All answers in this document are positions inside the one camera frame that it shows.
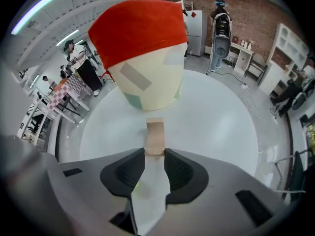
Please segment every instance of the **checkered tablecloth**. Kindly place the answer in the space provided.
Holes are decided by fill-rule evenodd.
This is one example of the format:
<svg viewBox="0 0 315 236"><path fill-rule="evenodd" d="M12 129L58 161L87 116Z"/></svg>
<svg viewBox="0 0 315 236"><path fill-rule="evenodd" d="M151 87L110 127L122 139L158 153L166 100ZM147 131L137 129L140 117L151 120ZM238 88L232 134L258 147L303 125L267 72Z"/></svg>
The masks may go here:
<svg viewBox="0 0 315 236"><path fill-rule="evenodd" d="M86 95L84 88L89 93L93 93L81 78L76 74L71 75L71 77L69 77L69 79L62 85L61 89L54 93L53 97L48 102L48 109L53 110L67 94L74 100L83 98Z"/></svg>

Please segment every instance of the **white refrigerator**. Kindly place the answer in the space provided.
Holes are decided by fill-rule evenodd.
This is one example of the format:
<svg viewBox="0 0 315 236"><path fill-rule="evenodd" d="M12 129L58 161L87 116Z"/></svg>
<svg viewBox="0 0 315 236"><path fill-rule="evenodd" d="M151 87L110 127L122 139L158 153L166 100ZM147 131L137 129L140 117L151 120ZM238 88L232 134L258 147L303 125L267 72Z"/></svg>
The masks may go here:
<svg viewBox="0 0 315 236"><path fill-rule="evenodd" d="M202 56L206 49L208 16L202 10L186 11L188 28L188 54Z"/></svg>

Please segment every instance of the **red brick wall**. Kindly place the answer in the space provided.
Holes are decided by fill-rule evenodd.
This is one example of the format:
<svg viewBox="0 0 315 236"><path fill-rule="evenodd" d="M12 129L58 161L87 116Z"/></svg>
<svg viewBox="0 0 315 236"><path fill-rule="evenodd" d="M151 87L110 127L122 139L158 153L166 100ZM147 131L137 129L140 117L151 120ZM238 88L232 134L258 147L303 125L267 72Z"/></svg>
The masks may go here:
<svg viewBox="0 0 315 236"><path fill-rule="evenodd" d="M271 59L275 63L277 63L283 70L286 70L285 65L289 65L291 63L291 59L278 48L275 49Z"/></svg>
<svg viewBox="0 0 315 236"><path fill-rule="evenodd" d="M208 14L207 46L212 45L210 13L216 6L216 0L185 0L193 2L194 10L203 10ZM302 40L305 38L295 20L290 18L275 4L268 0L224 0L228 5L226 10L233 20L232 35L242 39L252 40L252 51L261 54L267 60L277 30L277 25L283 23L294 31ZM287 57L282 52L277 52L277 61L287 64Z"/></svg>

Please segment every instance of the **cream cylinder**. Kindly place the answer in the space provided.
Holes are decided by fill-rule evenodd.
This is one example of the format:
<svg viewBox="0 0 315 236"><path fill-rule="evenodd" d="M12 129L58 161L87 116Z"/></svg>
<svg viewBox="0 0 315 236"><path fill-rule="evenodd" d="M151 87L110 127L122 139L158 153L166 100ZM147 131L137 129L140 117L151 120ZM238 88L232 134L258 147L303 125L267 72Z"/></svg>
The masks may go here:
<svg viewBox="0 0 315 236"><path fill-rule="evenodd" d="M109 67L119 89L135 108L165 108L180 95L187 43L145 53Z"/></svg>

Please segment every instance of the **gray tape strip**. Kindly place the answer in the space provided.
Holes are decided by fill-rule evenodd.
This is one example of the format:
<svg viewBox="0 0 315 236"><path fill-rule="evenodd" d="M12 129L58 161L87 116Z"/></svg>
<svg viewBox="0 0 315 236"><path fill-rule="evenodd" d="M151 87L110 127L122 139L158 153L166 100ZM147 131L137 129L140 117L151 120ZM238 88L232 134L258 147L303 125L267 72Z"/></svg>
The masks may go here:
<svg viewBox="0 0 315 236"><path fill-rule="evenodd" d="M127 62L124 63L123 67L120 70L120 73L123 74L127 79L139 87L142 91L147 89L152 82L134 69Z"/></svg>

